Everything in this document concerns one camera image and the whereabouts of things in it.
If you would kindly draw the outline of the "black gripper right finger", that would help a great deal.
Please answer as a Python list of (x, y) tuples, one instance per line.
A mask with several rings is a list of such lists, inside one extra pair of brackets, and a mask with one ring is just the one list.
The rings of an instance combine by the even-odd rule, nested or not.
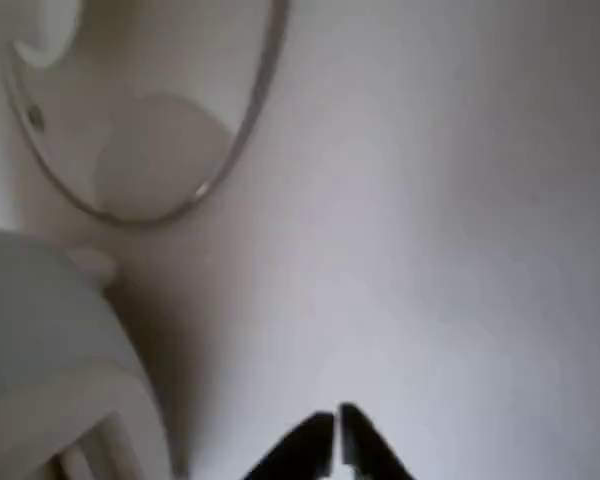
[(369, 417), (355, 404), (339, 406), (342, 461), (355, 479), (413, 480)]

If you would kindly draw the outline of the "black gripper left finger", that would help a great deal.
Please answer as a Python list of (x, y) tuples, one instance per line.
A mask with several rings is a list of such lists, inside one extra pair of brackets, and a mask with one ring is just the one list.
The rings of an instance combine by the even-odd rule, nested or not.
[(287, 432), (245, 479), (315, 480), (329, 477), (334, 432), (333, 413), (313, 413)]

